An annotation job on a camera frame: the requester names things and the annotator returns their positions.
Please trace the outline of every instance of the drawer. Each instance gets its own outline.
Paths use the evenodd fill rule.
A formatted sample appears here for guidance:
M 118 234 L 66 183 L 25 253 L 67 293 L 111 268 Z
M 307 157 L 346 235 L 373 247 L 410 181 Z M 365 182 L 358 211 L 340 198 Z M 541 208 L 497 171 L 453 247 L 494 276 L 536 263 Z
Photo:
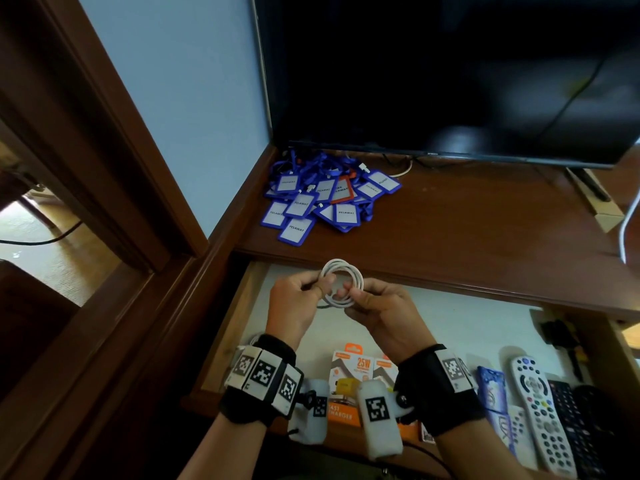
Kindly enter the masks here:
M 279 276 L 301 271 L 297 268 L 254 261 L 248 266 L 232 303 L 220 326 L 211 350 L 190 395 L 182 406 L 190 411 L 214 417 L 223 391 L 223 381 L 236 346 L 264 330 L 269 291 Z M 564 351 L 544 343 L 539 323 L 565 314 L 576 327 L 589 361 L 583 366 L 587 383 L 601 388 L 613 400 L 628 427 L 629 437 L 640 448 L 640 370 L 626 344 L 615 317 L 587 310 L 560 311 L 548 306 L 508 303 L 487 298 L 457 295 L 437 290 L 408 287 L 420 314 L 434 336 L 466 362 L 471 370 L 478 365 L 505 369 L 510 358 L 532 355 L 544 367 L 549 379 L 577 385 Z M 344 315 L 342 310 L 318 310 L 309 332 L 298 349 L 297 365 L 310 378 L 327 378 L 332 353 L 347 342 L 363 346 L 365 355 L 382 357 L 366 329 Z M 508 377 L 509 402 L 514 398 L 511 375 Z M 277 419 L 271 431 L 285 435 L 287 423 Z M 329 421 L 325 448 L 366 457 L 364 435 L 360 428 Z M 437 447 L 420 443 L 439 456 Z M 405 448 L 400 456 L 385 460 L 426 474 L 445 477 L 444 470 L 427 455 Z M 531 471 L 535 478 L 553 478 L 547 472 Z

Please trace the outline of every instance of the white power cord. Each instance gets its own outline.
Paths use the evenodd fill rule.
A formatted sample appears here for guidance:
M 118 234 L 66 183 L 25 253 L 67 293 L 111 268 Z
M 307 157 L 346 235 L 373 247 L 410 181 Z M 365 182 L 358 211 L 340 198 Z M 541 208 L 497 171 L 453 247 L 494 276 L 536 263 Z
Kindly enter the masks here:
M 402 177 L 403 175 L 406 175 L 407 173 L 409 173 L 411 171 L 412 166 L 413 166 L 413 158 L 409 158 L 409 168 L 404 170 L 404 172 L 402 172 L 402 173 L 398 173 L 396 175 L 389 175 L 389 177 L 391 177 L 391 178 Z
M 618 245 L 620 247 L 620 259 L 624 264 L 627 264 L 627 252 L 625 250 L 625 231 L 627 230 L 627 224 L 631 220 L 631 216 L 634 215 L 636 211 L 636 207 L 638 206 L 638 202 L 640 202 L 640 189 L 638 189 L 638 193 L 636 194 L 636 198 L 633 202 L 631 202 L 631 206 L 627 211 L 627 215 L 624 220 L 622 220 L 622 224 L 620 225 L 620 231 L 618 233 Z
M 327 273 L 335 273 L 336 271 L 345 271 L 351 277 L 351 282 L 353 286 L 359 290 L 364 288 L 364 278 L 362 277 L 362 273 L 356 266 L 352 266 L 347 261 L 343 259 L 331 259 L 327 264 L 324 265 L 322 271 L 320 271 L 320 278 L 324 278 Z M 353 305 L 353 298 L 347 296 L 344 299 L 333 299 L 330 294 L 325 295 L 325 302 L 329 306 L 333 306 L 334 308 L 348 308 Z

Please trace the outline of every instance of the wrist strap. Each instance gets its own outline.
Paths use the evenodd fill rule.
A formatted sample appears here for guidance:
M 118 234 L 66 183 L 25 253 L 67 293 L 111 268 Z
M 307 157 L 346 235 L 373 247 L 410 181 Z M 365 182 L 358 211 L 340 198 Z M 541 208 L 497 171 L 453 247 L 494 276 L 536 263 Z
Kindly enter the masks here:
M 277 416 L 290 417 L 304 375 L 296 353 L 283 341 L 261 335 L 245 348 L 226 381 L 218 408 L 232 423 L 261 421 L 269 427 Z
M 484 407 L 463 367 L 442 344 L 428 347 L 402 362 L 398 366 L 396 390 L 406 396 L 433 436 L 485 417 Z

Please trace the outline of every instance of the tv stand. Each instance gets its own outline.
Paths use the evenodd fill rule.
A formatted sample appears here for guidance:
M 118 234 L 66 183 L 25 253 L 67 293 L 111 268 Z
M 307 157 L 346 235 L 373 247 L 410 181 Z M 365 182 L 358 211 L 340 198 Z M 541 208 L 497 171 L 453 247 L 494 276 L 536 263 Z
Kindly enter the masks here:
M 597 183 L 584 168 L 568 168 L 583 184 L 585 184 L 591 192 L 603 202 L 611 202 L 611 197 Z

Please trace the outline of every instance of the black tv screen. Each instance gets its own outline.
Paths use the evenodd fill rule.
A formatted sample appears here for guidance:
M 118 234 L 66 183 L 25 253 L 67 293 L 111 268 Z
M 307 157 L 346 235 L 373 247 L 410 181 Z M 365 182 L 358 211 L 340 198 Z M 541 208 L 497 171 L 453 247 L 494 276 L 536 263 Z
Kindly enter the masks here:
M 640 0 L 255 0 L 279 146 L 613 166 Z

